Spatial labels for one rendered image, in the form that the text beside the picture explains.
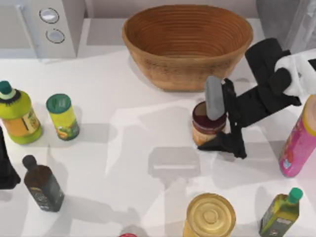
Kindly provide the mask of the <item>yellow can with green lid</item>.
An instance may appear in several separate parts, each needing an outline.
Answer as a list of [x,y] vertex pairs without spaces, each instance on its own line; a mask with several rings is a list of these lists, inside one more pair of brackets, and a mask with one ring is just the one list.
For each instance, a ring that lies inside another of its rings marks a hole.
[[79,135],[79,124],[67,94],[51,95],[46,101],[46,108],[59,139],[70,141]]

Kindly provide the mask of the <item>small round microwave knob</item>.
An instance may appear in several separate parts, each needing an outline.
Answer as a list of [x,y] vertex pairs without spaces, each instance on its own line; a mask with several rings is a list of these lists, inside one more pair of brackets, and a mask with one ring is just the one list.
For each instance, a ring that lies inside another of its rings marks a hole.
[[60,44],[65,40],[64,33],[59,29],[47,30],[45,36],[48,41],[54,44]]

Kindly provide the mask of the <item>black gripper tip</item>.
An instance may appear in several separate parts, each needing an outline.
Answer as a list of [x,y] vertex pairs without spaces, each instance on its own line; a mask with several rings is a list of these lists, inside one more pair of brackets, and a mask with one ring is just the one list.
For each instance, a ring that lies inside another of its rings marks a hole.
[[21,182],[21,178],[12,166],[0,126],[0,190],[12,190]]

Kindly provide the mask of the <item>gold-topped yellow can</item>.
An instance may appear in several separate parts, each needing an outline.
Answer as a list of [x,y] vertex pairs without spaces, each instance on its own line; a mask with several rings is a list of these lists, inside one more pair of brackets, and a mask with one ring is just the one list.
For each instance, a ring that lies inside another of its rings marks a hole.
[[190,202],[182,237],[231,237],[236,213],[231,203],[218,194],[200,194]]

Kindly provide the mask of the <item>yellow-green bottle with orange label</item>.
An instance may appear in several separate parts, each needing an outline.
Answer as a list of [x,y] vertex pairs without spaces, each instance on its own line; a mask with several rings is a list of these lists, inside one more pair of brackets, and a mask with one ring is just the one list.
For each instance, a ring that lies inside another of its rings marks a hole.
[[42,127],[29,95],[0,81],[0,119],[12,141],[25,145],[38,140]]

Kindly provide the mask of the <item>green bottle with green cap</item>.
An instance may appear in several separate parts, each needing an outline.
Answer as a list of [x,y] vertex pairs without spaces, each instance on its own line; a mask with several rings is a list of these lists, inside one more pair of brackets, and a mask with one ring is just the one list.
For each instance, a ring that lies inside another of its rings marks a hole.
[[299,188],[292,188],[287,195],[276,195],[261,219],[259,235],[284,237],[299,217],[302,197],[303,191]]

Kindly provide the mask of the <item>brown and red can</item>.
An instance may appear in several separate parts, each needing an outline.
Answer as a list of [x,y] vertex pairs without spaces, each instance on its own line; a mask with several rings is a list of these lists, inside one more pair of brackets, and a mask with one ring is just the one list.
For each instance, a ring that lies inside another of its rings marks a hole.
[[220,131],[225,132],[227,116],[223,114],[217,120],[210,120],[206,115],[206,103],[198,103],[192,112],[193,141],[197,146],[216,137]]

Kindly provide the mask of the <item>large round microwave knob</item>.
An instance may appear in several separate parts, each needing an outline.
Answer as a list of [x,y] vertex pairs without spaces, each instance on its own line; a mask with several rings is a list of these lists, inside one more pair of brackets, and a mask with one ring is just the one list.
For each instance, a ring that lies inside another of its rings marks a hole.
[[45,8],[39,11],[40,19],[47,24],[55,24],[59,20],[59,13],[53,8]]

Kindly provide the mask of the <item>pink bottle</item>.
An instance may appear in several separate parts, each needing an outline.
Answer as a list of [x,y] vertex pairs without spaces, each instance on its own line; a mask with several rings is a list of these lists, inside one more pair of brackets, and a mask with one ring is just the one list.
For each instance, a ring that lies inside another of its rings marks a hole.
[[279,156],[282,174],[296,176],[315,149],[316,95],[310,95]]

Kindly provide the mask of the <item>dark bottle with black cap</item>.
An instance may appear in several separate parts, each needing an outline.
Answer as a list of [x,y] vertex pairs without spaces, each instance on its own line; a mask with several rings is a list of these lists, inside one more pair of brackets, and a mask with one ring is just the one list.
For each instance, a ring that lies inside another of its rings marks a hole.
[[46,212],[58,212],[65,195],[52,170],[38,164],[33,155],[26,155],[22,163],[27,169],[24,184],[39,208]]

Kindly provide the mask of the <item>pale microwave oven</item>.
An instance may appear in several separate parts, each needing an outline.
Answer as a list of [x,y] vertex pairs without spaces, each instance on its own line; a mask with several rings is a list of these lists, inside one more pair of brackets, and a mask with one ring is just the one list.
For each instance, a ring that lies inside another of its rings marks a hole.
[[[59,13],[58,22],[40,19],[39,11],[45,8]],[[76,58],[85,16],[85,0],[0,0],[0,59]],[[48,41],[45,33],[51,29],[61,30],[65,40]]]

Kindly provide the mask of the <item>brown woven basket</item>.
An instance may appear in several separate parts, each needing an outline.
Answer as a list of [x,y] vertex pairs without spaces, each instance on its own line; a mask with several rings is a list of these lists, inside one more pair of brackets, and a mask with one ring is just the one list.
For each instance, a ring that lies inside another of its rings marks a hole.
[[164,91],[203,91],[228,77],[253,40],[243,17],[200,4],[161,5],[128,18],[122,39],[141,73]]

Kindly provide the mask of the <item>grey cabinet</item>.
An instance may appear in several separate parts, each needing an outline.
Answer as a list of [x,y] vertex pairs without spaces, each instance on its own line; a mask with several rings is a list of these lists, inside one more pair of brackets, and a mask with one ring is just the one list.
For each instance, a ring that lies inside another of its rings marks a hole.
[[256,0],[266,38],[293,53],[316,48],[316,0]]

